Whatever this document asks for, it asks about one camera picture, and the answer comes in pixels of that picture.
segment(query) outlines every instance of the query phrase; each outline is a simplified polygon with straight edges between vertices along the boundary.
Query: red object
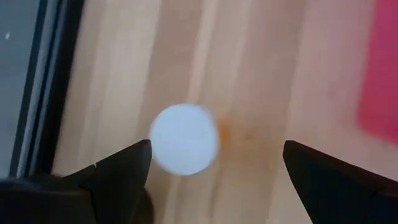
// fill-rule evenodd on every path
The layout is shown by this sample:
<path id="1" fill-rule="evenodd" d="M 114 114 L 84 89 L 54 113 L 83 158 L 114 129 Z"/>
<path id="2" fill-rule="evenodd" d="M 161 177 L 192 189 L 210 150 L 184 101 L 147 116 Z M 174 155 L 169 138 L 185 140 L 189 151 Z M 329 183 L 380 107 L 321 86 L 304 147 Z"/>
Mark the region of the red object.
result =
<path id="1" fill-rule="evenodd" d="M 375 13 L 359 122 L 398 144 L 398 0 L 377 0 Z"/>

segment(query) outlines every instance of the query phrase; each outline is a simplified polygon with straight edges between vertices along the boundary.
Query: wood grain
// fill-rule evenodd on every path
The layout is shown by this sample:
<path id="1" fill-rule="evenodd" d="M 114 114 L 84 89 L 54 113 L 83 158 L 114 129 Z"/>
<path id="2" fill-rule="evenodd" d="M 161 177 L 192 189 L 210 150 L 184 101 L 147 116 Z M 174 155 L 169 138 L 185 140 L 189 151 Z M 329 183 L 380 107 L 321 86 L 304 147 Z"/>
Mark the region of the wood grain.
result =
<path id="1" fill-rule="evenodd" d="M 170 105 L 199 103 L 224 143 L 190 177 L 152 163 L 156 223 L 310 223 L 286 139 L 398 179 L 398 151 L 355 125 L 372 0 L 86 1 L 54 173 L 146 138 Z"/>

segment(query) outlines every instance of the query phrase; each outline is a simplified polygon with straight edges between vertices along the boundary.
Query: gray surface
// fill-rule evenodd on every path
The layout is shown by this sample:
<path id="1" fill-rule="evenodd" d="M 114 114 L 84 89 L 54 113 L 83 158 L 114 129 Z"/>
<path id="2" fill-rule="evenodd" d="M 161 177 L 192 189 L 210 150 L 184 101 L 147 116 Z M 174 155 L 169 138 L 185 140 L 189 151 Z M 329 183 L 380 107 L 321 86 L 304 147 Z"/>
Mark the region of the gray surface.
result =
<path id="1" fill-rule="evenodd" d="M 39 2 L 0 0 L 0 177 L 9 173 Z"/>

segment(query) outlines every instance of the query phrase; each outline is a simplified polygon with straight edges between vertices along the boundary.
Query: ping pong ball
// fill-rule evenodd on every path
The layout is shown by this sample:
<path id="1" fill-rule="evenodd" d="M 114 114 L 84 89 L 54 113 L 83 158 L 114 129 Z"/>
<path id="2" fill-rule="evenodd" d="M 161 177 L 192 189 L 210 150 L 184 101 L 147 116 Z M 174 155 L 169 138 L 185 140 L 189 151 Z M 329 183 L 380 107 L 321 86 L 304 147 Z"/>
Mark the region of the ping pong ball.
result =
<path id="1" fill-rule="evenodd" d="M 192 175 L 206 169 L 217 156 L 218 138 L 213 116 L 193 104 L 164 109 L 149 131 L 155 161 L 175 175 Z"/>

